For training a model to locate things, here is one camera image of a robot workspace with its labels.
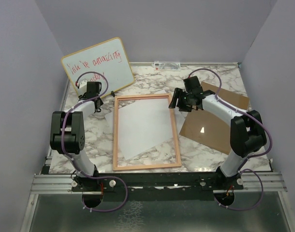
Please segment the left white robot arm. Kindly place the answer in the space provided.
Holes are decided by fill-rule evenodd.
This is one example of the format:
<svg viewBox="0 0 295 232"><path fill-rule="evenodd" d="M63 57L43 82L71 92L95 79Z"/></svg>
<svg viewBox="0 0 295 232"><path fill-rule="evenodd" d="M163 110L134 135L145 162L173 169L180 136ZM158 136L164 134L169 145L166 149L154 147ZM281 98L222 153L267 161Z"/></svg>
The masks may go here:
<svg viewBox="0 0 295 232"><path fill-rule="evenodd" d="M66 157L73 165L76 176L84 178L83 185L88 190L99 186L99 172L88 158L84 147L87 117L101 111L101 82L87 82L80 89L85 93L79 96L78 103L67 111L55 111L51 118L50 147Z"/></svg>

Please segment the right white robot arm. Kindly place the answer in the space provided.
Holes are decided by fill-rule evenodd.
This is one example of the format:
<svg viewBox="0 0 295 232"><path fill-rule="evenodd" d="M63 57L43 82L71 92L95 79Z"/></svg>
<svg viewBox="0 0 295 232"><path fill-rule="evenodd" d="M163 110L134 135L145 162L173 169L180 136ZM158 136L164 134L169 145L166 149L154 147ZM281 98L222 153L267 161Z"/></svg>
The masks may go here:
<svg viewBox="0 0 295 232"><path fill-rule="evenodd" d="M248 159L250 154L259 151L267 143L266 132L259 112L235 108L221 99L212 90L203 90L197 76L183 80L185 90L175 88L170 109L181 112L192 110L207 111L225 122L230 128L230 153L222 165L217 168L215 184L226 189L232 184L232 178Z"/></svg>

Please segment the white photo paper sheet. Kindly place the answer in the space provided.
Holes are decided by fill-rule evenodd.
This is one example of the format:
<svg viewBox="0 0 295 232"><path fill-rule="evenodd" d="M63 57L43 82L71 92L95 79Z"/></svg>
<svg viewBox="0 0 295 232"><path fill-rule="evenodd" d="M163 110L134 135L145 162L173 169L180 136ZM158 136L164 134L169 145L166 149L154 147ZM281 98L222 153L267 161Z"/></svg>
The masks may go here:
<svg viewBox="0 0 295 232"><path fill-rule="evenodd" d="M142 96L118 109L118 146L126 160L173 138L171 113L177 134L185 118L178 109L169 109L169 94Z"/></svg>

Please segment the brown cardboard backing board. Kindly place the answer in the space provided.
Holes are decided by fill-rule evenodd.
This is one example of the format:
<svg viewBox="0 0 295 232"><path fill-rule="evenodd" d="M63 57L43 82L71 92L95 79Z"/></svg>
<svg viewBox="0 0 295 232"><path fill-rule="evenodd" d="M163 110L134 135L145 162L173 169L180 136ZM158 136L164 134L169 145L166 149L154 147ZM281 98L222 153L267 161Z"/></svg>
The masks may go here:
<svg viewBox="0 0 295 232"><path fill-rule="evenodd" d="M203 90L216 92L218 87L201 82ZM219 96L235 107L247 110L249 98L221 89ZM192 111L186 116L185 122L179 133L188 139L218 150L226 155L230 153L230 128L221 119L207 111Z"/></svg>

